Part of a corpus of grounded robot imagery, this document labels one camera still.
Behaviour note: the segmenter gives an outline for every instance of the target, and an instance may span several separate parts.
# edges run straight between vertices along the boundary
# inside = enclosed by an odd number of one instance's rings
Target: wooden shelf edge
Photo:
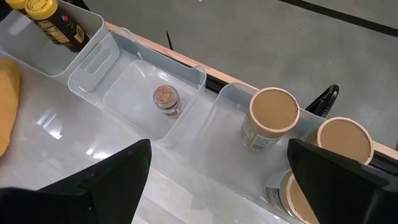
[[[111,23],[108,23],[108,22],[106,22],[106,25],[108,26],[109,30],[115,30],[115,29],[119,28],[118,26],[116,26],[114,24],[111,24]],[[156,44],[155,42],[150,41],[150,40],[148,40],[146,38],[143,38],[143,37],[141,37],[141,36],[139,36],[137,34],[135,34],[135,37],[140,43],[142,43],[142,44],[146,45],[147,47],[150,47],[150,48],[152,48],[152,49],[154,49],[154,50],[156,50],[156,51],[158,51],[158,52],[160,52],[160,53],[162,53],[164,55],[167,55],[167,56],[169,56],[171,58],[174,58],[175,60],[178,60],[178,61],[180,61],[182,63],[185,63],[185,64],[187,64],[187,65],[189,65],[191,67],[201,66],[202,68],[204,68],[206,70],[207,74],[209,74],[209,75],[211,75],[211,76],[213,76],[215,78],[218,78],[220,80],[223,80],[226,83],[242,83],[244,85],[247,85],[247,86],[250,86],[252,88],[257,89],[256,87],[251,86],[251,85],[249,85],[247,83],[244,83],[241,80],[238,80],[237,78],[231,77],[231,76],[229,76],[229,75],[227,75],[227,74],[225,74],[223,72],[215,70],[214,68],[211,68],[211,67],[209,67],[207,65],[204,65],[204,64],[202,64],[200,62],[197,62],[196,60],[194,60],[192,58],[186,57],[186,56],[184,56],[184,55],[182,55],[182,54],[180,54],[178,52],[175,52],[173,50],[170,50],[170,49],[168,49],[168,48],[166,48],[166,47],[164,47],[164,46],[162,46],[160,44]],[[385,146],[383,144],[380,144],[378,142],[374,142],[374,149],[376,151],[380,152],[380,153],[383,153],[383,154],[393,158],[393,159],[398,160],[398,151],[395,151],[395,150],[393,150],[393,149],[391,149],[391,148],[389,148],[389,147],[387,147],[387,146]]]

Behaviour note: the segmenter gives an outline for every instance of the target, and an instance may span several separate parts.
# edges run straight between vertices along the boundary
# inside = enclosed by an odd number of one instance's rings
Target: brown paper bag
[[[6,151],[17,116],[21,70],[15,60],[0,58],[0,156]]]

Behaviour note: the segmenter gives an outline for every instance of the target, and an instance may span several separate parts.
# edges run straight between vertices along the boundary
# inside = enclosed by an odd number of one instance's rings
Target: clear plastic bin
[[[63,1],[59,1],[59,6],[76,19],[90,38],[83,50],[71,52],[54,44],[37,25],[15,10],[0,22],[0,50],[66,85],[72,72],[109,30],[95,13]]]
[[[194,170],[250,198],[263,208],[271,209],[263,199],[264,180],[280,170],[289,169],[287,141],[316,129],[324,121],[300,109],[300,119],[271,149],[252,151],[243,145],[241,125],[249,102],[257,90],[240,84],[226,85],[219,93],[206,123],[192,148],[181,152]],[[285,214],[275,211],[280,216]]]
[[[72,92],[164,146],[175,143],[175,132],[205,89],[206,73],[188,68],[141,45],[127,29],[117,29],[81,63],[69,79]],[[161,85],[180,94],[182,113],[165,117],[153,102]]]

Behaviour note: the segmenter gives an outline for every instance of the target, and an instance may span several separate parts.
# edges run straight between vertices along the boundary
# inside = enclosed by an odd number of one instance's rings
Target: spice jar
[[[180,95],[170,85],[162,85],[155,90],[154,102],[166,117],[175,118],[181,113]]]

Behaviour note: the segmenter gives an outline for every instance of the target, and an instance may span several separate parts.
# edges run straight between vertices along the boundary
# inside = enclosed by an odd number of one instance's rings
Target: cylindrical container
[[[26,17],[28,17],[32,22],[34,22],[36,25],[37,21],[35,21],[34,19],[32,19],[30,17],[30,15],[28,15],[28,13],[25,10],[25,5],[27,0],[6,0],[7,4],[12,8],[15,9],[17,11],[19,11],[20,13],[22,13],[23,15],[25,15]],[[55,37],[53,37],[49,32],[47,32],[46,30],[43,30],[44,33],[47,35],[47,37],[49,37],[51,39],[51,41],[55,44],[61,44]]]
[[[300,107],[286,90],[269,87],[250,100],[241,135],[247,148],[263,151],[272,147],[299,120]]]
[[[274,209],[295,219],[319,224],[291,170],[276,173],[266,180],[264,199]]]
[[[374,144],[369,133],[348,118],[331,118],[302,137],[303,141],[340,154],[362,164],[369,164]]]
[[[180,95],[170,85],[162,85],[155,90],[154,102],[168,118],[175,118],[181,113]]]
[[[57,0],[27,0],[25,10],[37,25],[72,52],[79,52],[89,38],[77,22],[58,7]]]

